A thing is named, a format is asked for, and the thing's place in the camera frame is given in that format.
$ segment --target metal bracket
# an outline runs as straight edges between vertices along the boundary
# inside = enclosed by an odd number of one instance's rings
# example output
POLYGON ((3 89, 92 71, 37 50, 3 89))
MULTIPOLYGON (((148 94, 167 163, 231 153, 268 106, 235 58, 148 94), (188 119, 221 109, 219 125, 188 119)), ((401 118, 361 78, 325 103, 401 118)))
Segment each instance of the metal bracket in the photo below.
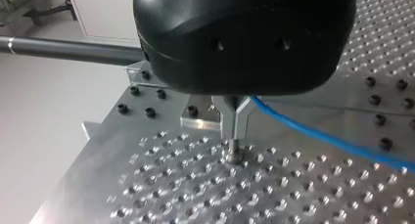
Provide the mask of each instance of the metal bracket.
POLYGON ((128 66, 126 71, 131 85, 170 88, 154 74, 148 61, 142 61, 128 66))
POLYGON ((210 96, 191 95, 180 117, 180 124, 182 127, 219 131, 220 113, 210 96), (197 116, 190 115, 189 108, 195 108, 197 116))
POLYGON ((212 96, 211 100, 220 111, 220 131, 222 139, 244 139, 247 135, 250 113, 255 107, 251 98, 246 97, 236 109, 227 97, 212 96))

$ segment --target blue cable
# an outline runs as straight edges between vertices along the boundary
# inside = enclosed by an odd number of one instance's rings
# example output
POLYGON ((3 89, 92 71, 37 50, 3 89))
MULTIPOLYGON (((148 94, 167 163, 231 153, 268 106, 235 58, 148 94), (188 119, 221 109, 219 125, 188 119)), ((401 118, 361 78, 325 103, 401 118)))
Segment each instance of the blue cable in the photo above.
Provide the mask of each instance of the blue cable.
POLYGON ((313 129, 313 128, 309 128, 305 125, 302 125, 286 116, 283 116, 277 112, 275 112, 273 109, 269 108, 266 104, 264 104, 258 97, 256 96, 251 96, 251 99, 256 103, 256 105, 266 114, 270 114, 272 117, 274 117, 275 119, 279 120, 281 123, 290 126, 294 129, 296 129, 297 131, 312 137, 312 138, 316 138, 319 139, 323 142, 332 144, 334 146, 336 146, 337 148, 359 156, 359 157, 364 157, 379 163, 385 163, 388 164, 389 166, 395 168, 395 169, 400 169, 402 167, 405 167, 408 169, 408 171, 411 172, 415 172, 415 163, 413 162, 409 162, 409 161, 403 161, 400 160, 398 158, 393 158, 393 157, 388 157, 382 154, 378 154, 375 152, 372 152, 370 150, 367 150, 365 148, 361 148, 361 147, 356 147, 348 142, 345 142, 341 139, 335 138, 329 134, 323 133, 319 130, 313 129))

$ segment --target black plastic housing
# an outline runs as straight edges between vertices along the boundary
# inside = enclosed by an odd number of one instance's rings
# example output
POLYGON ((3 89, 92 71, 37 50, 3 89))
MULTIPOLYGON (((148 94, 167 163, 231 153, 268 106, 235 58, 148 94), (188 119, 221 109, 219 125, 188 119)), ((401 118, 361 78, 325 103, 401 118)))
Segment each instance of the black plastic housing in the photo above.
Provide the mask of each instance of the black plastic housing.
POLYGON ((192 94, 287 95, 336 69, 355 0, 134 0, 146 57, 192 94))

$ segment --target white wall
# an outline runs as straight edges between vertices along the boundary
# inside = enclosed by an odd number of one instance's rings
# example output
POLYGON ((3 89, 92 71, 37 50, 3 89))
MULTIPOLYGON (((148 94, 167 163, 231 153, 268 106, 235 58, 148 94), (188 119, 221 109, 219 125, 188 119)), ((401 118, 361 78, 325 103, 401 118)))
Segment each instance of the white wall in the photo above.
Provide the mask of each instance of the white wall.
POLYGON ((87 36, 137 40, 132 0, 72 0, 87 36))
MULTIPOLYGON (((73 21, 34 35, 85 40, 73 21)), ((81 122, 101 122, 127 86, 123 67, 0 54, 0 223, 31 220, 84 147, 81 122)))

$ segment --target black bolt head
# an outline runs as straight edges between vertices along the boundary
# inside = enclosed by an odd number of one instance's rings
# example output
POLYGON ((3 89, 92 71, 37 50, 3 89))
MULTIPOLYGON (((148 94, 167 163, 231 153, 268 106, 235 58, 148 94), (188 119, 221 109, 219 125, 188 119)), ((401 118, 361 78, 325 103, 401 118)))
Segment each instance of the black bolt head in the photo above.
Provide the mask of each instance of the black bolt head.
POLYGON ((409 109, 412 109, 414 107, 414 100, 413 99, 410 99, 410 98, 405 98, 402 101, 402 105, 403 105, 404 108, 406 108, 408 110, 409 109))
POLYGON ((369 76, 364 80, 364 84, 368 87, 373 87, 376 84, 376 79, 369 76))
POLYGON ((379 148, 381 148, 383 151, 390 151, 393 146, 393 141, 389 138, 381 138, 379 141, 379 148))
POLYGON ((153 108, 147 108, 144 110, 144 113, 148 118, 154 118, 156 116, 156 111, 153 108))
POLYGON ((137 86, 130 87, 130 94, 134 96, 140 95, 140 89, 137 86))
POLYGON ((165 99, 165 91, 164 90, 158 90, 158 91, 156 91, 156 93, 157 93, 157 97, 159 99, 165 99))
POLYGON ((191 117, 197 117, 198 116, 198 108, 196 108, 195 106, 189 106, 187 107, 187 113, 191 116, 191 117))
POLYGON ((406 87, 408 87, 408 82, 404 79, 399 79, 395 85, 396 89, 398 90, 404 90, 406 87))
POLYGON ((384 115, 381 114, 377 114, 375 115, 375 117, 373 118, 373 122, 379 126, 384 126, 385 123, 387 122, 387 118, 384 115))
POLYGON ((381 103, 382 98, 378 95, 372 95, 369 98, 369 104, 373 106, 378 106, 381 103))
POLYGON ((128 113, 128 106, 125 104, 120 104, 116 106, 116 110, 121 114, 127 114, 128 113))
POLYGON ((409 125, 415 130, 415 119, 412 119, 409 125))
POLYGON ((150 73, 146 70, 142 70, 141 71, 141 77, 143 77, 143 79, 145 79, 145 80, 149 80, 150 79, 150 73))

